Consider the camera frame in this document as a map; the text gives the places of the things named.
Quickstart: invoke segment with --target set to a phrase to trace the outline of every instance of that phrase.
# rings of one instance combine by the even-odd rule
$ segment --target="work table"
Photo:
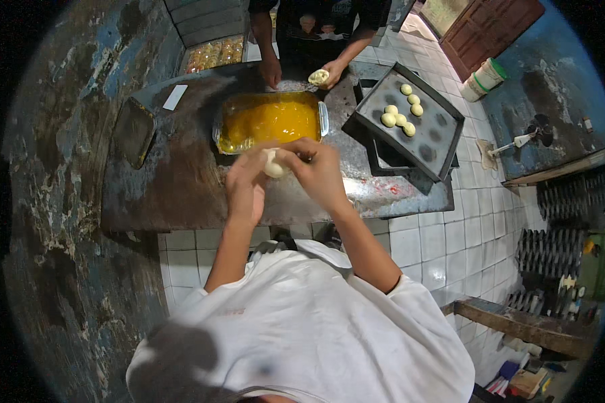
[[[378,80],[389,69],[350,63],[345,78],[331,91],[316,94],[327,106],[329,133],[323,137],[340,151],[340,170],[348,198],[363,218],[398,217],[453,209],[450,176],[434,183],[425,175],[372,177],[365,147],[341,130],[357,105],[359,79]],[[316,90],[307,77],[283,66],[279,89]],[[177,84],[188,89],[174,111],[162,105]],[[235,93],[265,92],[257,62],[231,64],[176,77],[131,95],[155,118],[155,136],[145,162],[135,170],[115,144],[103,182],[101,225],[106,230],[169,231],[221,228],[226,219],[225,176],[232,156],[219,155],[211,141],[213,117]],[[134,122],[117,122],[129,125]],[[327,221],[293,175],[268,182],[260,225]]]

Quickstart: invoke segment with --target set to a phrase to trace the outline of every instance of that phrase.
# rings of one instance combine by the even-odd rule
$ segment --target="metal tray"
[[[402,84],[411,84],[412,93],[421,99],[424,108],[421,117],[410,113],[410,103],[399,91]],[[399,113],[415,125],[414,137],[406,136],[399,127],[388,128],[381,123],[383,109],[389,104],[396,105]],[[394,147],[430,179],[446,179],[464,126],[464,116],[405,66],[395,63],[359,103],[354,115],[371,133]]]
[[[220,154],[225,155],[237,155],[246,151],[253,146],[253,142],[245,141],[240,144],[236,151],[226,152],[220,147],[220,139],[223,133],[223,112],[230,110],[242,110],[243,108],[251,108],[260,104],[266,103],[278,103],[298,101],[308,104],[318,105],[318,121],[320,127],[320,133],[318,133],[318,141],[327,135],[330,131],[330,117],[327,112],[327,106],[325,102],[319,101],[312,92],[308,91],[290,91],[290,92],[268,92],[268,93],[242,93],[236,94],[226,99],[220,106],[218,113],[215,115],[213,120],[213,142],[217,146],[217,150]]]

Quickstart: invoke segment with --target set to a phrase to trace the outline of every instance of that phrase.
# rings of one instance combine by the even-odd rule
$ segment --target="floor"
[[[257,45],[249,44],[248,61],[259,60]],[[417,15],[410,14],[402,32],[388,30],[380,46],[368,46],[355,60],[392,65],[396,61],[419,75],[467,117],[457,145],[460,168],[453,171],[452,212],[367,219],[369,229],[387,248],[404,274],[430,291],[446,289],[487,301],[501,302],[516,286],[516,243],[523,228],[546,229],[540,217],[535,187],[509,190],[499,171],[485,171],[476,139],[495,142],[484,108],[459,94],[459,77]],[[291,226],[295,238],[312,238],[322,223]],[[193,287],[206,282],[221,230],[174,231],[159,236],[161,272],[169,310],[173,311]],[[270,239],[268,227],[255,229],[251,247]],[[501,365],[501,333],[466,318],[449,318],[460,334],[478,372]]]

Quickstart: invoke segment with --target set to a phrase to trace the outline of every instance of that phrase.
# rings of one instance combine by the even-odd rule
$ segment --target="plastic container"
[[[459,92],[468,102],[475,102],[507,77],[505,70],[495,59],[489,57],[459,87]]]

